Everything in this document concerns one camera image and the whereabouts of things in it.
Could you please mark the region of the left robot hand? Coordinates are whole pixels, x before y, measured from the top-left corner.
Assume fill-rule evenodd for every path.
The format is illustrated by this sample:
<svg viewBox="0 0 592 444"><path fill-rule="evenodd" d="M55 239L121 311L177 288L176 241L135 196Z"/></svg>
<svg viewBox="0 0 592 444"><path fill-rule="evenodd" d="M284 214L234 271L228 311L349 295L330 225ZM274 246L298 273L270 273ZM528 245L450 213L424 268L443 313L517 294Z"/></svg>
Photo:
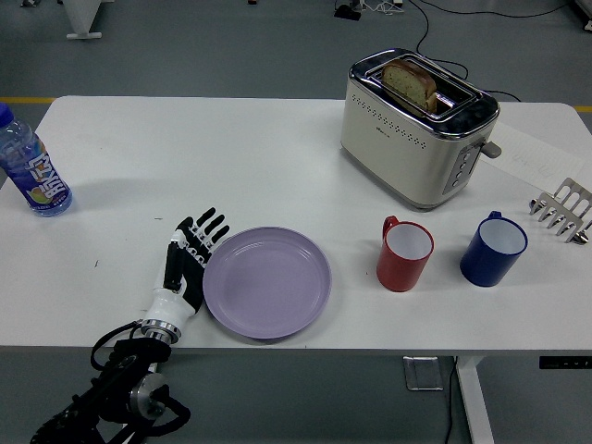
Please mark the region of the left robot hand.
<svg viewBox="0 0 592 444"><path fill-rule="evenodd" d="M142 321L144 329L179 335L204 300L204 271L216 243L229 232L225 216L214 207L197 218L186 217L167 245L166 259L154 284L154 301Z"/></svg>

